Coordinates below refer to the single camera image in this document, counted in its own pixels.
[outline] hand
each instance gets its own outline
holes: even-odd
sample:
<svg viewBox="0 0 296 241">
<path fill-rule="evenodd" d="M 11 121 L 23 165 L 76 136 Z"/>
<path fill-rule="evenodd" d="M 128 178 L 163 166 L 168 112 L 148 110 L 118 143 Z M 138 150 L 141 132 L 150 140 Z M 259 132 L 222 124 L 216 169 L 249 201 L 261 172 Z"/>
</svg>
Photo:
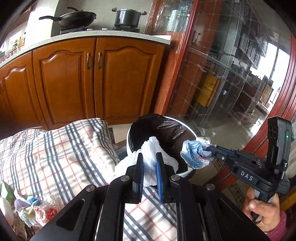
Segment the hand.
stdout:
<svg viewBox="0 0 296 241">
<path fill-rule="evenodd" d="M 270 204 L 256 200 L 254 198 L 254 189 L 249 188 L 242 211 L 250 219 L 252 219 L 251 211 L 262 216 L 262 221 L 257 224 L 257 226 L 263 232 L 270 232 L 279 224 L 281 220 L 281 216 L 279 213 L 279 196 L 275 194 L 272 203 Z"/>
</svg>

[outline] stove burner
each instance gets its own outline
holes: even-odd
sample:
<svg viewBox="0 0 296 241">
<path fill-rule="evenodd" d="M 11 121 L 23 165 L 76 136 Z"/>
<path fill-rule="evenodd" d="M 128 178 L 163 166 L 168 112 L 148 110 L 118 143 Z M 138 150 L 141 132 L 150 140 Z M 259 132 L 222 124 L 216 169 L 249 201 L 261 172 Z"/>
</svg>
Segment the stove burner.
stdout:
<svg viewBox="0 0 296 241">
<path fill-rule="evenodd" d="M 135 32 L 135 33 L 140 32 L 139 27 L 131 28 L 130 26 L 114 26 L 112 30 L 128 31 L 128 32 Z"/>
<path fill-rule="evenodd" d="M 79 31 L 87 31 L 87 28 L 80 27 L 80 28 L 71 28 L 71 29 L 61 29 L 60 34 L 67 34 Z"/>
</svg>

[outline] black garbage bag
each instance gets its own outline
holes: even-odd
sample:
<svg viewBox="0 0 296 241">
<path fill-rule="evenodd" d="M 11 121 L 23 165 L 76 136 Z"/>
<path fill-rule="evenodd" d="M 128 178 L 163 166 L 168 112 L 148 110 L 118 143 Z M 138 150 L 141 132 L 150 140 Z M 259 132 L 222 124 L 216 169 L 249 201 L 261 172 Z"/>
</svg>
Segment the black garbage bag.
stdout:
<svg viewBox="0 0 296 241">
<path fill-rule="evenodd" d="M 185 140 L 195 140 L 193 133 L 179 122 L 158 114 L 146 114 L 139 117 L 132 125 L 128 137 L 132 152 L 141 148 L 149 137 L 156 137 L 161 148 L 179 163 L 177 173 L 188 170 L 180 156 Z"/>
</svg>

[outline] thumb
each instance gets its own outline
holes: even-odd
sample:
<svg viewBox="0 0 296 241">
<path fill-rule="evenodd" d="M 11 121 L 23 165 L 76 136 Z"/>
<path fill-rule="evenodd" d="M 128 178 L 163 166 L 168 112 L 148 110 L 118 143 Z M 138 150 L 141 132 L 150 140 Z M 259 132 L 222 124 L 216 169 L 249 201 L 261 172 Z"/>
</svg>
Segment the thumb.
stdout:
<svg viewBox="0 0 296 241">
<path fill-rule="evenodd" d="M 249 209 L 264 219 L 272 218 L 277 211 L 276 206 L 256 199 L 249 203 Z"/>
</svg>

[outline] white speckled countertop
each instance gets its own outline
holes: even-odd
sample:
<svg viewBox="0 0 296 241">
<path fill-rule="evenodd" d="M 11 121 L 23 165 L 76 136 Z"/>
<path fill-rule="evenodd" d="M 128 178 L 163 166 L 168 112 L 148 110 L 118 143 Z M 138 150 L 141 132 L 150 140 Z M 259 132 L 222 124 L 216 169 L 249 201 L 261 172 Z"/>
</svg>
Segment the white speckled countertop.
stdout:
<svg viewBox="0 0 296 241">
<path fill-rule="evenodd" d="M 13 56 L 8 57 L 6 60 L 4 60 L 2 63 L 0 63 L 0 68 L 3 67 L 5 64 L 9 63 L 10 61 L 12 61 L 13 59 L 19 57 L 20 55 L 22 55 L 26 52 L 29 52 L 33 49 L 36 49 L 38 47 L 41 47 L 43 45 L 53 43 L 56 41 L 72 39 L 72 38 L 95 37 L 95 36 L 131 37 L 131 38 L 155 41 L 155 42 L 168 44 L 168 45 L 170 44 L 170 38 L 171 38 L 171 36 L 167 36 L 167 35 L 152 36 L 152 35 L 147 35 L 147 34 L 125 32 L 125 31 L 112 31 L 112 30 L 91 30 L 91 31 L 81 31 L 81 32 L 62 34 L 62 35 L 57 35 L 57 36 L 51 37 L 49 39 L 43 40 L 37 44 L 29 46 L 29 47 L 15 53 Z"/>
</svg>

